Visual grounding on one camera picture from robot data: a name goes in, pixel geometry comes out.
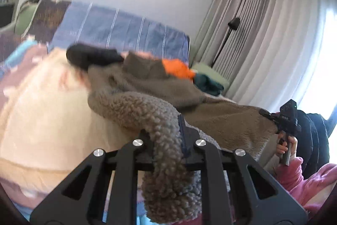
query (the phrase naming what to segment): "bedsheet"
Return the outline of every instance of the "bedsheet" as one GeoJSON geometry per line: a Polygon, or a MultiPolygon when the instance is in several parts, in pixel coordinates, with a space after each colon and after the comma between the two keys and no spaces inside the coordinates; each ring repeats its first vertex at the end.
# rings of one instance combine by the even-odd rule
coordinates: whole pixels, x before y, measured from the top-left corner
{"type": "Polygon", "coordinates": [[[85,43],[107,49],[151,52],[188,64],[189,37],[172,27],[120,9],[67,0],[40,0],[25,32],[52,47],[85,43]]]}

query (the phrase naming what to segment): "floor lamp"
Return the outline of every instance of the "floor lamp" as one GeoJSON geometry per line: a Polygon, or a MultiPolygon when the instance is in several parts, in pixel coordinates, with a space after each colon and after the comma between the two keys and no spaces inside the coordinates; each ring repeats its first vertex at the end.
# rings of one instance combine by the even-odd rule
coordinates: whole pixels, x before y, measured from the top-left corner
{"type": "Polygon", "coordinates": [[[218,54],[216,55],[215,59],[212,62],[212,65],[211,65],[212,68],[213,68],[215,62],[217,61],[217,59],[219,58],[219,55],[220,55],[223,47],[225,46],[228,38],[230,37],[230,33],[232,32],[232,30],[236,31],[239,28],[239,25],[240,25],[240,18],[239,17],[235,17],[230,22],[228,22],[229,30],[227,32],[224,43],[220,47],[220,50],[218,51],[218,54]]]}

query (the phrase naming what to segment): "green pillow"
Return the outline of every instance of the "green pillow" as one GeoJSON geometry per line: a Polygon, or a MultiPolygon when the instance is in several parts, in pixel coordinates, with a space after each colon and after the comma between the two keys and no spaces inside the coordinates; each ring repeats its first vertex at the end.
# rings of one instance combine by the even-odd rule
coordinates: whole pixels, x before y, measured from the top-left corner
{"type": "Polygon", "coordinates": [[[224,87],[223,93],[228,90],[230,82],[206,64],[195,62],[191,69],[198,71],[199,74],[207,75],[209,78],[220,83],[224,87]]]}
{"type": "Polygon", "coordinates": [[[19,15],[17,16],[16,25],[14,33],[16,35],[22,35],[26,29],[28,28],[35,10],[37,8],[37,3],[27,4],[26,6],[22,7],[19,15]]]}

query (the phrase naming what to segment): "brown fleece jacket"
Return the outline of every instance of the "brown fleece jacket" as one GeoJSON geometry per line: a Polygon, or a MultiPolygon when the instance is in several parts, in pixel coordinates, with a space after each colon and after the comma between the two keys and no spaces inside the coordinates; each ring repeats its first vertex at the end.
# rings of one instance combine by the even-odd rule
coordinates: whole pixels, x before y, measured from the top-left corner
{"type": "Polygon", "coordinates": [[[167,75],[160,60],[130,53],[123,64],[89,67],[88,75],[93,92],[109,87],[114,92],[140,92],[163,99],[220,147],[243,148],[255,159],[277,131],[272,121],[259,114],[259,108],[209,98],[189,80],[167,75]]]}

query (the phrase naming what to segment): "beige blanket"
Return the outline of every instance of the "beige blanket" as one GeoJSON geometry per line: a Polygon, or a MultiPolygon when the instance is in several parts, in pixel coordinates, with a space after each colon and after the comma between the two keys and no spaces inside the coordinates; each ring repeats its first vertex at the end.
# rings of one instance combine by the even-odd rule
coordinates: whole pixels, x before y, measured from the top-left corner
{"type": "Polygon", "coordinates": [[[0,177],[50,192],[96,148],[117,150],[130,131],[88,106],[85,73],[54,49],[8,93],[0,114],[0,177]]]}

